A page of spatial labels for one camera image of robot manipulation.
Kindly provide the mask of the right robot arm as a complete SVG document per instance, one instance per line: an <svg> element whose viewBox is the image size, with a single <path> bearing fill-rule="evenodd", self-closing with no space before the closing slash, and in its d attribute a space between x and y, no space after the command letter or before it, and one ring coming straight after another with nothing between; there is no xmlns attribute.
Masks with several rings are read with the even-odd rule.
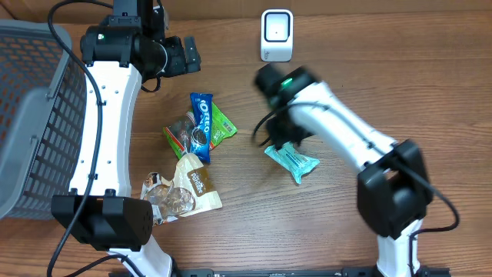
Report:
<svg viewBox="0 0 492 277"><path fill-rule="evenodd" d="M316 135L357 176L357 209L377 236L375 274L419 275L417 231L434 194L417 144L371 127L303 67L285 75L267 64L254 84L271 107L262 122L274 147Z"/></svg>

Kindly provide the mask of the beige cookie bag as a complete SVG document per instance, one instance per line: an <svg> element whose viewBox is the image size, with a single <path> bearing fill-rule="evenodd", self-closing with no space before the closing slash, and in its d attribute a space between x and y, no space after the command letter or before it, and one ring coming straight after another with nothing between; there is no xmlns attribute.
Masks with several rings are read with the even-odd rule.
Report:
<svg viewBox="0 0 492 277"><path fill-rule="evenodd" d="M208 170L193 153L178 161L171 180L157 172L149 173L142 184L141 199L151 203L154 225L222 207Z"/></svg>

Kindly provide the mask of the blue Oreo packet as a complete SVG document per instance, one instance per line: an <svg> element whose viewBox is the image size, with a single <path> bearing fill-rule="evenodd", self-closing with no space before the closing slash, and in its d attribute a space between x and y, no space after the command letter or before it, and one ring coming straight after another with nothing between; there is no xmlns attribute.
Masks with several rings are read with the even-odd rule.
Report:
<svg viewBox="0 0 492 277"><path fill-rule="evenodd" d="M195 127L191 131L191 151L202 162L209 163L212 126L212 94L190 94Z"/></svg>

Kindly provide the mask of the green snack bag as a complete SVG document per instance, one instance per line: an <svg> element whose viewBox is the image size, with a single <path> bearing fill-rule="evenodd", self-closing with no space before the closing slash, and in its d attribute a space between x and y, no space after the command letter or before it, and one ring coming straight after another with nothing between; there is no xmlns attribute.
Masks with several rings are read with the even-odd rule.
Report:
<svg viewBox="0 0 492 277"><path fill-rule="evenodd" d="M194 113L191 109L176 122L163 128L163 133L179 159L184 154L191 152L191 141L194 139L192 132L195 126ZM215 149L224 139L232 137L237 131L237 128L227 116L216 104L212 103L212 127L209 149Z"/></svg>

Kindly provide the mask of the light teal snack packet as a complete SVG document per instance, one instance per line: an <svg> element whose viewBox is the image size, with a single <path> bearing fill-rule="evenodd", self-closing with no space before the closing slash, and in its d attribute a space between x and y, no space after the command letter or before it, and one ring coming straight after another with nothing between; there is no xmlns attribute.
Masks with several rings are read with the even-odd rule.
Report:
<svg viewBox="0 0 492 277"><path fill-rule="evenodd" d="M291 142L285 143L279 150L274 145L268 146L264 153L287 169L298 185L303 175L309 174L320 164L318 159L302 155Z"/></svg>

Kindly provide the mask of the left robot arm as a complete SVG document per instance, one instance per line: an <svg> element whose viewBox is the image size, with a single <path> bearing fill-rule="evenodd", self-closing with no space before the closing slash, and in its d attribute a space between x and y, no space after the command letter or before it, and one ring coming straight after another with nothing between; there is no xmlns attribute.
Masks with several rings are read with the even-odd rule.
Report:
<svg viewBox="0 0 492 277"><path fill-rule="evenodd" d="M193 37L168 37L159 1L115 1L81 37L73 61L85 73L81 147L67 195L51 212L65 237L117 259L132 276L177 276L174 259L152 234L151 203L131 197L129 150L138 93L145 82L198 72Z"/></svg>

